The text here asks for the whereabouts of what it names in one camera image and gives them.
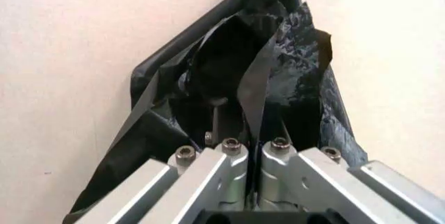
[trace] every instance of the black garbage bag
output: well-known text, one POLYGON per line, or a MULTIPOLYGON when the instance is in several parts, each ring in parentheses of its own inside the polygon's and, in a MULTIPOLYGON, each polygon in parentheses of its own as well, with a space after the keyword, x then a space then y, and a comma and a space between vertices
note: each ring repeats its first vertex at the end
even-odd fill
POLYGON ((78 219, 149 158, 167 162, 182 145, 203 149, 215 99, 227 101, 231 135, 250 150, 248 184, 257 169, 253 151, 283 125, 298 151, 329 145, 351 166, 367 161, 329 65, 330 35, 314 28, 307 4, 238 0, 234 8, 233 1, 216 8, 224 14, 218 23, 200 22, 210 30, 186 30, 135 68, 132 112, 64 223, 78 219))

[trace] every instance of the white wall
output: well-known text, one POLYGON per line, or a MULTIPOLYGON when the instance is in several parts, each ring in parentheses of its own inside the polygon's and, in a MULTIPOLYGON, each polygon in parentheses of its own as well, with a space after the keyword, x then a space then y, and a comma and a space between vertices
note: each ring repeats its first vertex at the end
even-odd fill
POLYGON ((445 198, 445 0, 306 0, 358 143, 445 198))
POLYGON ((0 223, 60 223, 129 114, 131 70, 222 0, 0 0, 0 223))
MULTIPOLYGON (((0 223, 61 222, 129 113, 132 68, 219 1, 0 0, 0 223)), ((444 0, 308 1, 359 143, 445 197, 444 0)))

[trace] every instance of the torn plastic bag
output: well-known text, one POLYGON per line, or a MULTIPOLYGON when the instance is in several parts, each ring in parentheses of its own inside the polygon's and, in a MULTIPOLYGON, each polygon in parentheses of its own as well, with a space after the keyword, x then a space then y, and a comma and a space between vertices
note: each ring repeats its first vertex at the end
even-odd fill
POLYGON ((283 126, 298 151, 329 145, 351 166, 366 162, 329 66, 330 35, 314 28, 305 3, 283 4, 224 1, 210 12, 218 16, 206 15, 199 27, 138 65, 132 112, 64 223, 78 219, 149 158, 166 162, 182 145, 203 149, 205 132, 214 127, 215 99, 227 101, 224 124, 230 127, 222 134, 250 150, 252 189, 254 150, 282 134, 283 126))

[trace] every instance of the hex socket screw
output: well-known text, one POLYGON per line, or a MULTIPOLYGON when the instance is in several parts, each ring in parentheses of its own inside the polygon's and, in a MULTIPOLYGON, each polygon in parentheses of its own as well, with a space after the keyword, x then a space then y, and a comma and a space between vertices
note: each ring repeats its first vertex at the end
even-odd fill
POLYGON ((334 147, 322 147, 322 152, 336 163, 339 163, 341 160, 341 152, 334 147))
POLYGON ((277 137, 270 142, 270 149, 276 154, 286 154, 290 146, 290 141, 283 137, 277 137))
POLYGON ((180 166, 189 166, 196 159, 196 152, 192 146, 181 146, 175 152, 176 163, 180 166))
POLYGON ((226 138, 222 141, 222 151, 229 156, 236 156, 241 152, 241 143, 235 138, 226 138))

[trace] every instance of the silver metal part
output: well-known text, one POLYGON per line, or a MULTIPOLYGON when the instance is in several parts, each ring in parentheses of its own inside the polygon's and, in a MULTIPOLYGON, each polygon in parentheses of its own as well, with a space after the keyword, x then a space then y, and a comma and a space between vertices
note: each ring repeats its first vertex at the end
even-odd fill
POLYGON ((217 209, 229 173, 227 155, 206 148, 139 223, 193 223, 201 210, 217 209))
POLYGON ((334 148, 334 147, 322 147, 321 151, 325 153, 331 160, 335 161, 336 163, 340 163, 341 160, 341 152, 334 148))
POLYGON ((212 138, 210 140, 207 140, 207 142, 205 143, 205 145, 207 147, 215 147, 216 145, 218 145, 221 140, 220 140, 220 125, 223 124, 222 122, 220 122, 220 118, 222 117, 223 112, 221 112, 222 108, 224 107, 224 105, 228 102, 228 99, 226 97, 221 97, 221 98, 214 98, 211 99, 209 101, 209 103, 211 105, 213 105, 213 123, 212 123, 212 138))
POLYGON ((337 211, 349 223, 415 223, 317 148, 289 160, 283 178, 309 211, 337 211))
POLYGON ((181 146, 168 158, 167 164, 177 168, 178 175, 182 175, 198 156, 199 152, 192 146, 181 146))
POLYGON ((297 206, 289 202, 271 202, 261 197, 257 202, 261 211, 298 211, 297 206))
POLYGON ((419 223, 445 223, 445 203, 379 161, 349 172, 419 223))
POLYGON ((277 137, 270 143, 270 150, 276 154, 285 154, 289 152, 291 143, 288 139, 277 137))
POLYGON ((136 223, 177 177, 175 168, 150 159, 76 223, 136 223))
POLYGON ((266 200, 273 202, 275 210, 289 210, 289 204, 296 204, 297 199, 289 194, 289 189, 279 177, 282 177, 289 165, 290 157, 296 155, 295 148, 287 139, 277 138, 264 144, 261 156, 261 174, 257 203, 261 210, 272 210, 269 207, 262 209, 260 204, 266 200))
POLYGON ((205 132, 205 134, 204 134, 204 143, 205 143, 206 146, 212 146, 213 145, 212 133, 210 131, 205 132))
POLYGON ((241 152, 242 144, 235 138, 226 138, 222 141, 222 152, 228 156, 236 156, 241 152))
POLYGON ((189 166, 196 158, 195 149, 192 146, 179 147, 176 152, 176 163, 181 166, 189 166))
POLYGON ((225 139, 215 147, 216 151, 227 154, 230 158, 230 180, 220 210, 244 210, 245 183, 247 178, 248 149, 236 139, 225 139))

